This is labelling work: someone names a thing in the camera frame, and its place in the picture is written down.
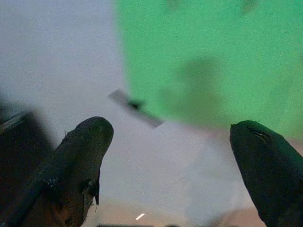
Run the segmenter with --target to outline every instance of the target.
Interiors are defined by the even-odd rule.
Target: white wall
[[[112,3],[1,1],[0,95],[37,108],[55,146],[86,118],[99,115],[112,123],[101,204],[112,198],[198,224],[252,206],[227,131],[175,122],[153,130],[107,98],[127,90]],[[141,224],[160,226],[144,218]]]

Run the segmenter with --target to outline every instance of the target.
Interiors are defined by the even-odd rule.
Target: blurry background
[[[0,96],[34,108],[54,146],[86,118],[112,123],[84,226],[211,226],[253,207],[230,123],[300,139],[302,12],[299,0],[3,0]],[[117,90],[166,121],[151,127]]]

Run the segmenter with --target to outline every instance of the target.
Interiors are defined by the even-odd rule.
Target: dark stain
[[[144,102],[141,101],[129,101],[128,105],[134,110],[140,110],[144,105]]]
[[[242,0],[241,13],[242,15],[249,14],[258,6],[258,0]]]
[[[168,115],[203,125],[216,125],[225,119],[223,98],[216,87],[221,77],[219,67],[214,58],[197,58],[177,67],[170,87],[161,94]]]

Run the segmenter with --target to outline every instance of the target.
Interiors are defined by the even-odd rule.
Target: green wall
[[[301,0],[116,1],[133,98],[153,115],[303,136]]]

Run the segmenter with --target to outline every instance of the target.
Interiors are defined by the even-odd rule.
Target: black object
[[[230,143],[243,181],[267,227],[303,226],[303,158],[264,125],[231,126]]]
[[[129,101],[128,105],[130,107],[132,107],[133,109],[135,109],[135,110],[140,110],[142,108],[142,106],[143,106],[143,102]]]
[[[31,112],[1,111],[0,214],[20,193],[27,178],[53,151],[46,134]]]
[[[4,136],[13,142],[22,140],[23,134],[9,135],[15,129],[12,127],[2,131],[1,138]],[[98,200],[100,166],[113,132],[106,119],[92,117],[69,132],[55,151],[42,148],[40,159],[31,157],[34,143],[29,143],[30,149],[24,155],[25,165],[30,166],[36,160],[36,166],[24,172],[22,165],[8,166],[6,172],[10,172],[9,181],[14,183],[11,177],[18,174],[24,180],[15,184],[12,200],[9,205],[6,201],[6,206],[1,209],[0,226],[79,227],[93,197]],[[1,155],[5,154],[3,144],[0,147]]]

